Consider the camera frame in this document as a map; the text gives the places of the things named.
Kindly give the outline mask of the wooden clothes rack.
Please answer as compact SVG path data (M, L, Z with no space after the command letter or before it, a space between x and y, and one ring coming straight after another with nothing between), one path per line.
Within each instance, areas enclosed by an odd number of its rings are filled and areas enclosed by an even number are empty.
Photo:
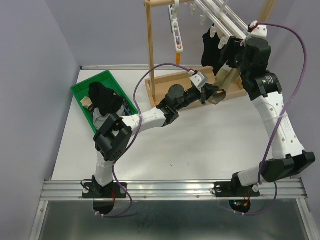
M181 3L189 3L193 0L180 0ZM147 24L147 36L148 36L148 55L149 55L149 69L155 67L154 63L154 47L153 47L153 25L152 25L152 8L172 5L174 0L145 0L145 12L146 12L146 24ZM273 9L277 3L277 0L265 0L260 10L258 21L268 21ZM214 84L216 76L213 73L213 68L209 66L201 67L200 70L208 78L209 84ZM156 107L169 92L170 87L175 85L181 85L185 90L192 87L192 83L189 79L189 75L184 72L173 73L155 77L155 70L152 70L149 74L149 78L145 80L145 87L148 93L148 97L152 107ZM239 77L234 83L232 83L226 93L224 100L231 100L246 96L242 86L242 80Z

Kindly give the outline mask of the black underwear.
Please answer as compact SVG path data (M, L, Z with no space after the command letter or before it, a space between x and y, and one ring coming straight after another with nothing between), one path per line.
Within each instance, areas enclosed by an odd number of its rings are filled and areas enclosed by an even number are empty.
M222 50L218 48L220 38L216 33L211 37L211 28L202 36L204 49L201 57L203 67L212 67L213 74L216 76L219 70L226 64L226 59L222 58Z
M101 82L89 84L88 96L103 117L115 114L124 102L122 96L118 96L113 89L105 87Z

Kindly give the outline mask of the blue striped underwear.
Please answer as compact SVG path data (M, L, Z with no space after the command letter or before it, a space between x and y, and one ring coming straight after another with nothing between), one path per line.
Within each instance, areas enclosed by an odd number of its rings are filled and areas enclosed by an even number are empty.
M128 103L127 99L124 96L122 96L120 93L118 93L118 92L115 92L114 94L116 96L118 96L118 97L122 97L123 98L122 107L123 107L124 115L125 116L131 116L132 115L132 111L131 111L131 108L129 106L129 103Z

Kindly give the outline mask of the beige underwear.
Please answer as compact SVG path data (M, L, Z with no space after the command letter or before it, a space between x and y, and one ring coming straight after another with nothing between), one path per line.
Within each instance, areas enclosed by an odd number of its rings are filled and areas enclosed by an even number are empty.
M90 99L88 96L85 96L85 97L80 101L80 103L81 103L82 107L85 108L85 109L87 109L87 110L93 105L91 99Z

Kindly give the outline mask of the grey underwear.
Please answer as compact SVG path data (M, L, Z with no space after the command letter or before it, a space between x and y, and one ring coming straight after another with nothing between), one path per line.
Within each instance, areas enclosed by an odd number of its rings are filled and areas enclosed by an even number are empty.
M125 115L124 107L122 106L116 112L116 114L120 117L124 116ZM98 108L95 108L93 111L93 125L94 125L95 129L99 130L110 115L111 115L110 113L107 113L105 116L103 116L103 115L101 115L100 110Z

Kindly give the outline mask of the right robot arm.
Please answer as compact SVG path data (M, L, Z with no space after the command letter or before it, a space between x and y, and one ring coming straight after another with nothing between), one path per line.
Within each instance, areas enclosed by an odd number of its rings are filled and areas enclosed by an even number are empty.
M298 175L316 161L315 154L305 150L292 127L278 77L267 70L270 55L268 41L258 37L231 37L221 52L221 62L239 70L242 86L269 137L260 164L234 174L230 189L235 195L242 195L251 185Z

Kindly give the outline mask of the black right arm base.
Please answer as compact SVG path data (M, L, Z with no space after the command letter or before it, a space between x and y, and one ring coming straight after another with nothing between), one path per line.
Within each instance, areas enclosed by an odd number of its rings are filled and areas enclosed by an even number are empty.
M238 175L239 172L234 173L231 180L216 181L212 193L217 198L259 197L259 187L254 184L243 186Z

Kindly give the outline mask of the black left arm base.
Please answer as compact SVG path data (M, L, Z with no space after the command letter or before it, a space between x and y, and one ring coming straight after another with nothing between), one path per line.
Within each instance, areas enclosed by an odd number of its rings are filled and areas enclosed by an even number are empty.
M125 199L127 194L113 180L106 186L100 186L95 177L80 181L83 199Z

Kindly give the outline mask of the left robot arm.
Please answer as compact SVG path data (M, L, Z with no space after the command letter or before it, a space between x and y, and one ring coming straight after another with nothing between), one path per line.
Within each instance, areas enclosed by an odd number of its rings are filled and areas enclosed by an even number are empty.
M90 189L100 197L111 193L112 165L125 154L139 133L172 124L179 117L179 110L196 101L204 105L212 100L217 104L225 97L223 89L208 83L200 88L192 86L188 90L175 84L169 88L164 99L149 111L126 117L116 113L108 116L93 138L98 160Z

